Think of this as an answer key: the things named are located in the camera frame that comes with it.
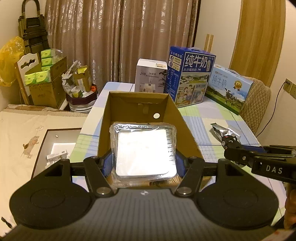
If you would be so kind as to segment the person's right hand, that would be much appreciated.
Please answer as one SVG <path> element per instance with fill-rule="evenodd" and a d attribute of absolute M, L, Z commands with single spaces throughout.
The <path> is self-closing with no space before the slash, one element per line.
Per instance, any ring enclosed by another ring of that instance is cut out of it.
<path fill-rule="evenodd" d="M 287 198 L 285 201 L 284 228 L 291 229 L 296 222 L 296 189 L 295 185 L 287 184 Z"/>

